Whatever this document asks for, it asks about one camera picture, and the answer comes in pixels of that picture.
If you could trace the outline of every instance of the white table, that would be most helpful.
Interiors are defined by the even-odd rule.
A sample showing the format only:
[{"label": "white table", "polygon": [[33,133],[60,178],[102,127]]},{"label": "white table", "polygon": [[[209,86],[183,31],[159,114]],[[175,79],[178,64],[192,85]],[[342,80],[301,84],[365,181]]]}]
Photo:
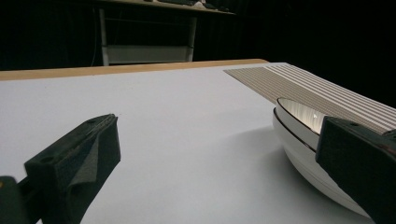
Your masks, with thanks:
[{"label": "white table", "polygon": [[25,161],[114,113],[121,162],[82,223],[373,223],[300,176],[274,104],[223,72],[257,66],[1,81],[0,175],[22,180]]}]

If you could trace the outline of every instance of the wooden table edge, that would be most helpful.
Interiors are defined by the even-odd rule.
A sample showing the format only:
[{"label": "wooden table edge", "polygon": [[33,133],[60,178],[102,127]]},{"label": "wooden table edge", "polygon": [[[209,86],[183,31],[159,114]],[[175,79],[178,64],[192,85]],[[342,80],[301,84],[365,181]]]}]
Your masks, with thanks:
[{"label": "wooden table edge", "polygon": [[105,75],[105,74],[151,72],[151,71],[228,66],[228,65],[252,64],[252,63],[268,63],[268,62],[263,59],[242,59],[242,60],[205,61],[205,62],[187,62],[187,63],[151,63],[151,64],[96,66],[96,67],[78,67],[78,68],[0,71],[0,81],[52,78],[52,77],[82,77],[82,76],[94,76],[94,75]]}]

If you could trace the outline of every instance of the black plastic part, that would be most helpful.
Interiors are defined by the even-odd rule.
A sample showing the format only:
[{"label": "black plastic part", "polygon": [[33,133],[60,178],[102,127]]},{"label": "black plastic part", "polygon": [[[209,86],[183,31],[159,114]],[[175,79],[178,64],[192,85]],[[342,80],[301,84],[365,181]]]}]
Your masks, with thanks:
[{"label": "black plastic part", "polygon": [[83,122],[27,161],[20,183],[0,178],[0,224],[80,223],[119,162],[117,117]]},{"label": "black plastic part", "polygon": [[12,176],[0,176],[0,223],[30,223],[20,189]]},{"label": "black plastic part", "polygon": [[395,132],[326,117],[316,160],[375,223],[396,223]]}]

